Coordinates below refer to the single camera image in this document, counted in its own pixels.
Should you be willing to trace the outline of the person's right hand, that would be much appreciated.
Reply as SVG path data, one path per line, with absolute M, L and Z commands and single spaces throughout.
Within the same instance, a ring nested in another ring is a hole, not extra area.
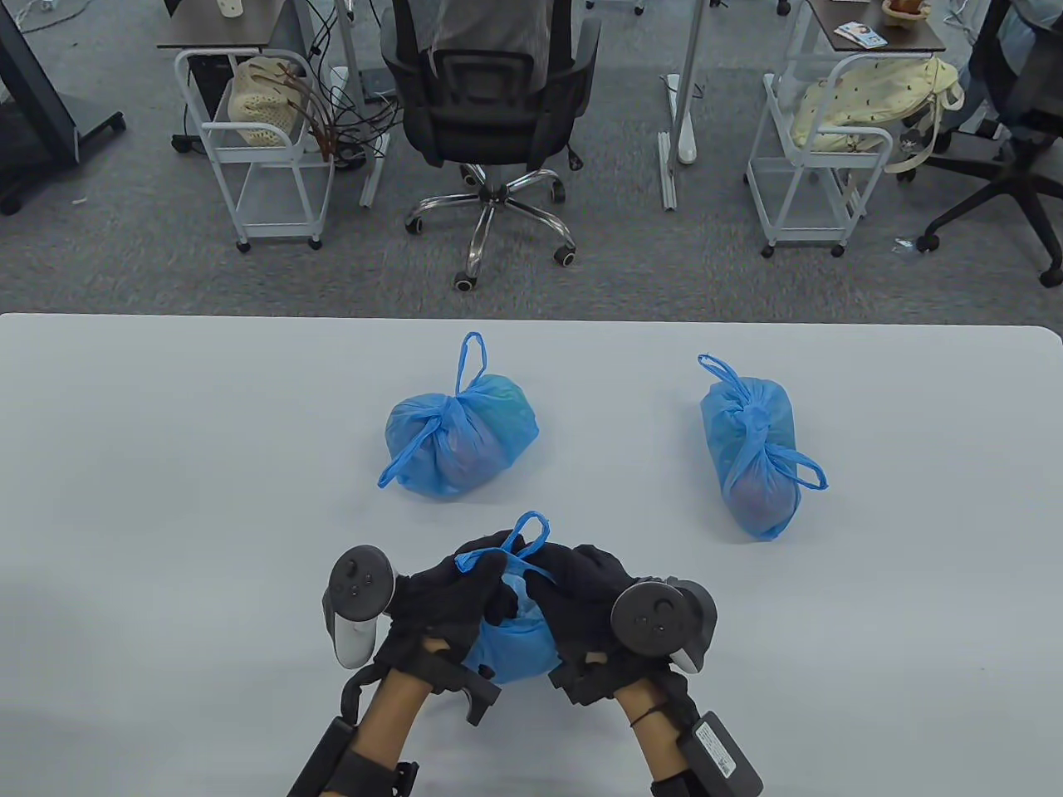
M 646 681 L 655 711 L 679 727 L 698 719 L 686 676 L 701 671 L 718 622 L 706 589 L 635 578 L 615 555 L 589 544 L 544 544 L 529 558 L 525 581 L 561 658 L 551 683 L 570 702 L 593 705 Z

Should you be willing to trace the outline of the person's left hand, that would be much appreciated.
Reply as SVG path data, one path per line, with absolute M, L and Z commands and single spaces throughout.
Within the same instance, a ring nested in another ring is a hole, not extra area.
M 482 536 L 433 569 L 398 577 L 390 629 L 373 664 L 379 678 L 398 672 L 428 683 L 433 694 L 466 693 L 467 720 L 474 727 L 500 688 L 488 686 L 479 667 L 467 667 L 466 657 L 484 623 L 497 627 L 519 612 L 513 589 L 502 580 L 508 558 L 501 547 L 508 536 Z M 457 565 L 457 555 L 465 553 L 480 554 L 468 572 Z

